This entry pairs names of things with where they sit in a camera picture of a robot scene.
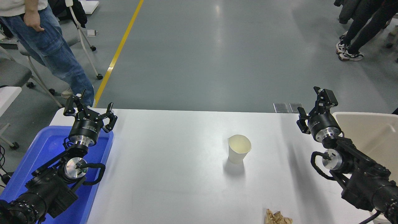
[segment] person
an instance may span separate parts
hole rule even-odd
[[[363,1],[366,1],[366,4],[362,12],[356,15],[347,34],[342,35],[340,41],[336,44],[336,53],[341,61],[361,60],[364,54],[360,53],[359,49],[370,41],[386,25],[387,21],[398,12],[398,0]]]
[[[94,88],[62,37],[61,27],[47,0],[0,0],[0,20],[35,60],[69,84],[62,97],[85,89],[83,103],[93,106]]]

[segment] white plastic bin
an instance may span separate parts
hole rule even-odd
[[[391,171],[390,180],[398,182],[398,116],[362,112],[335,112],[346,138],[357,149]],[[390,223],[384,215],[373,220],[375,224]]]

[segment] black pants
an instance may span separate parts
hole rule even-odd
[[[366,1],[363,11],[356,15],[353,23],[348,29],[344,43],[349,45],[351,40],[358,34],[363,26],[372,17],[372,20],[359,33],[358,38],[348,49],[348,53],[358,53],[359,49],[370,41],[382,29],[387,21],[398,12],[398,0],[362,0]]]

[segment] person's hand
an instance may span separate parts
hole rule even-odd
[[[32,27],[37,32],[44,31],[44,28],[40,26],[40,15],[38,11],[27,11],[23,16],[23,20],[28,27]]]

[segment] jeans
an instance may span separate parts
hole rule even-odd
[[[358,53],[359,49],[370,41],[386,25],[386,22],[398,12],[397,0],[385,0],[384,4],[382,3],[383,0],[366,0],[363,11],[354,18],[343,42],[349,45],[351,40],[375,14],[368,25],[359,33],[358,38],[348,48],[348,53]]]
[[[54,76],[69,84],[74,95],[85,89],[83,104],[92,106],[93,86],[62,37],[61,27],[51,8],[48,6],[39,11],[40,26],[45,29],[41,32],[27,27],[23,15],[0,17],[0,19],[35,60],[46,66]]]

